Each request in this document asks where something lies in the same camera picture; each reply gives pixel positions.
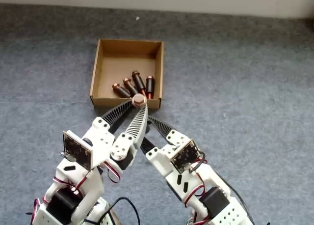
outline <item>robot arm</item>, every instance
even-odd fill
[[[149,116],[148,122],[168,144],[159,149],[144,138],[141,149],[177,198],[193,209],[190,225],[252,225],[228,185],[206,164],[194,140],[156,118]],[[200,189],[203,193],[197,197]]]
[[[57,166],[54,182],[40,205],[40,216],[34,216],[34,225],[78,225],[86,218],[101,217],[108,208],[100,197],[104,192],[103,169],[120,179],[123,170],[132,165],[147,125],[148,109],[143,100],[141,105],[127,101],[95,118],[82,138],[70,130],[63,132],[65,159]],[[136,107],[137,115],[115,139],[114,133]]]

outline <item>copper bolt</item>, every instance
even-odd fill
[[[153,76],[148,76],[146,79],[146,95],[148,99],[153,99],[155,90],[155,79]]]
[[[138,94],[136,88],[131,84],[131,79],[129,78],[123,79],[123,84],[130,91],[131,96],[135,96],[136,94]]]
[[[130,93],[123,88],[122,86],[120,86],[120,84],[114,84],[112,85],[112,89],[113,91],[118,94],[118,96],[122,97],[122,98],[128,98],[131,97]]]
[[[133,96],[132,98],[132,104],[135,107],[142,107],[144,105],[146,105],[147,99],[145,96],[143,96],[142,94],[138,93],[135,96]]]

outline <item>bolt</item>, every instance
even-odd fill
[[[131,79],[129,78],[123,79],[123,84],[130,91],[131,96],[135,96],[138,93],[136,88],[131,84]]]
[[[136,94],[132,98],[132,104],[135,107],[142,107],[142,106],[146,105],[146,102],[147,102],[147,99],[142,94]]]

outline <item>open cardboard box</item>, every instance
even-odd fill
[[[94,106],[114,107],[126,101],[118,97],[112,85],[123,86],[123,79],[132,71],[140,72],[144,83],[147,76],[155,78],[154,98],[148,108],[159,109],[162,98],[163,42],[100,39],[97,45],[90,98]]]

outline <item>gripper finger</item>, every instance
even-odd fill
[[[144,105],[135,118],[132,120],[130,125],[128,126],[126,133],[132,135],[134,137],[134,147],[138,149],[142,142],[146,131],[147,126],[147,118],[148,118],[148,108],[147,105]]]
[[[129,100],[124,102],[106,112],[102,119],[105,120],[109,125],[108,131],[114,134],[117,129],[121,126],[126,117],[134,110],[135,107],[132,105],[132,101]]]

